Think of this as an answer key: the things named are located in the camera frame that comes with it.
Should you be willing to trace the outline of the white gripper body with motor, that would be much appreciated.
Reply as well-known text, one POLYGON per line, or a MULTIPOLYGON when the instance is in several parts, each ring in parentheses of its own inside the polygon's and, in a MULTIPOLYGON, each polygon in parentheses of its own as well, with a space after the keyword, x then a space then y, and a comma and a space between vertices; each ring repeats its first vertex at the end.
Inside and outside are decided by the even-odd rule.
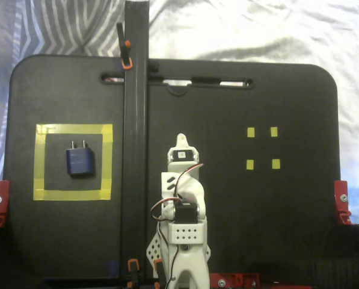
POLYGON ((195 147, 173 147, 167 153, 168 169, 187 169, 200 162, 198 150, 195 147))

